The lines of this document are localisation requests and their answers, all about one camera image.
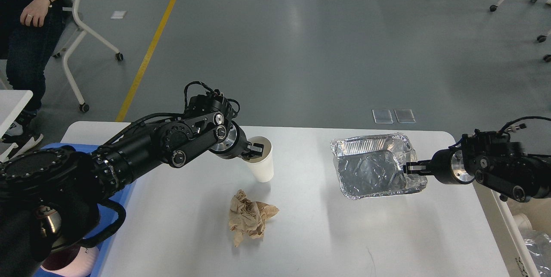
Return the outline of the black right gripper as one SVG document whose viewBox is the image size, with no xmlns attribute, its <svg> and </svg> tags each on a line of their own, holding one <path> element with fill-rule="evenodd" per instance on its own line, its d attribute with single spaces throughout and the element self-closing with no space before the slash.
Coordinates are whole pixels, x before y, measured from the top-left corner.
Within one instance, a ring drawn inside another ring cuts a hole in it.
<svg viewBox="0 0 551 277">
<path fill-rule="evenodd" d="M 468 173 L 463 163 L 460 149 L 443 149 L 437 151 L 430 161 L 407 162 L 404 174 L 434 176 L 443 184 L 466 185 L 474 181 L 474 175 Z"/>
</svg>

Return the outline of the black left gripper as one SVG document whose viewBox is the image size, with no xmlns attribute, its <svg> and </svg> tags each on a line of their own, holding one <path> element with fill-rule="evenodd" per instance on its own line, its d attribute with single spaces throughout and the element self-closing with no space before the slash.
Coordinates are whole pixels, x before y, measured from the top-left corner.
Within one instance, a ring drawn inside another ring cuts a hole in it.
<svg viewBox="0 0 551 277">
<path fill-rule="evenodd" d="M 226 139 L 209 149 L 221 159 L 241 158 L 246 162 L 255 162 L 264 152 L 264 144 L 249 142 L 242 128 L 232 121 Z"/>
</svg>

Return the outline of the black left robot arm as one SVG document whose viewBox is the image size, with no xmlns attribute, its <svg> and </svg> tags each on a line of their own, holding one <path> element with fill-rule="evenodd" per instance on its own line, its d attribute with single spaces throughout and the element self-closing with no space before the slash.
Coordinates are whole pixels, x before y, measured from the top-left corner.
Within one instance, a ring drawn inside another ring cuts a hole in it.
<svg viewBox="0 0 551 277">
<path fill-rule="evenodd" d="M 90 153 L 63 145 L 1 164 L 3 277 L 31 277 L 53 253 L 110 238 L 126 218 L 112 196 L 161 164 L 181 168 L 207 151 L 246 161 L 267 155 L 234 122 L 234 99 L 190 85 L 205 93 L 185 98 L 182 113 L 144 116 Z"/>
</svg>

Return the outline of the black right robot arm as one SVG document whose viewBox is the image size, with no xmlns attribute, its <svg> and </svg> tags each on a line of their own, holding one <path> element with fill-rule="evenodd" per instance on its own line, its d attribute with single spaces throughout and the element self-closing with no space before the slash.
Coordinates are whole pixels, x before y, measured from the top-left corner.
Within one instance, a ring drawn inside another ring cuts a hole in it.
<svg viewBox="0 0 551 277">
<path fill-rule="evenodd" d="M 433 176 L 443 184 L 467 185 L 476 181 L 496 191 L 502 201 L 520 203 L 546 199 L 551 194 L 550 156 L 526 153 L 511 134 L 526 128 L 526 120 L 545 120 L 525 116 L 507 122 L 498 131 L 474 130 L 463 134 L 454 145 L 437 151 L 429 160 L 408 162 L 407 175 Z"/>
</svg>

